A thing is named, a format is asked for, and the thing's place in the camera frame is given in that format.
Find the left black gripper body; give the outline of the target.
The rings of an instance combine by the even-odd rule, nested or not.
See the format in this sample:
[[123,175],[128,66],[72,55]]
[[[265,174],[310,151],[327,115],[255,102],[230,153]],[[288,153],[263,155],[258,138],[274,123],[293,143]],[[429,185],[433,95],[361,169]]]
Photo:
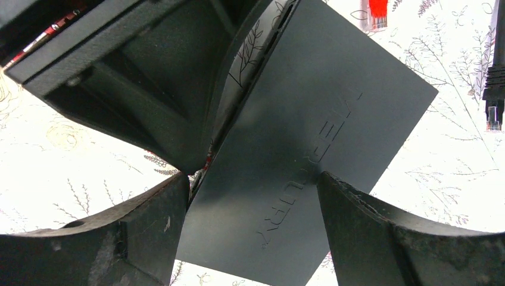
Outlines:
[[99,79],[99,68],[109,56],[154,27],[183,5],[184,1],[104,1],[82,18],[42,45],[5,74],[37,97],[62,91],[82,77],[79,86],[90,93],[105,95],[118,91]]

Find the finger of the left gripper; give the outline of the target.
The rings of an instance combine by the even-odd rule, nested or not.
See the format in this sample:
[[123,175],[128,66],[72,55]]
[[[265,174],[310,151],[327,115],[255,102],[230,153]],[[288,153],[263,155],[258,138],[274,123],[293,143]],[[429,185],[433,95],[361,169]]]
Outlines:
[[268,4],[142,1],[43,74],[43,101],[192,174],[235,55]]

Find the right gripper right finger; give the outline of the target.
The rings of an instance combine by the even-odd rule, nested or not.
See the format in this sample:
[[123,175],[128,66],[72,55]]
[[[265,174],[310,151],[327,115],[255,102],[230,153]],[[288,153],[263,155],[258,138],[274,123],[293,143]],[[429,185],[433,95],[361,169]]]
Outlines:
[[504,234],[435,222],[323,172],[320,208],[339,285],[503,285]]

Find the black network switch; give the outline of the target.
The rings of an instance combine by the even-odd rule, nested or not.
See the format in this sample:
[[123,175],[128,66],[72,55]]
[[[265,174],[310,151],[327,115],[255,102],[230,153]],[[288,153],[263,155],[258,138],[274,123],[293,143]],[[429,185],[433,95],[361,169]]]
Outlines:
[[177,258],[269,285],[305,285],[329,252],[327,171],[369,192],[437,90],[322,1],[299,1],[229,129]]

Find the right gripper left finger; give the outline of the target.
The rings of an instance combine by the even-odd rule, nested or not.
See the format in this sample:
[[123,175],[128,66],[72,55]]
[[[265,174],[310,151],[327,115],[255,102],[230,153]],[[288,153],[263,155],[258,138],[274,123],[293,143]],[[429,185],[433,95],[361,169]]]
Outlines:
[[189,201],[178,173],[60,229],[1,236],[2,285],[168,285]]

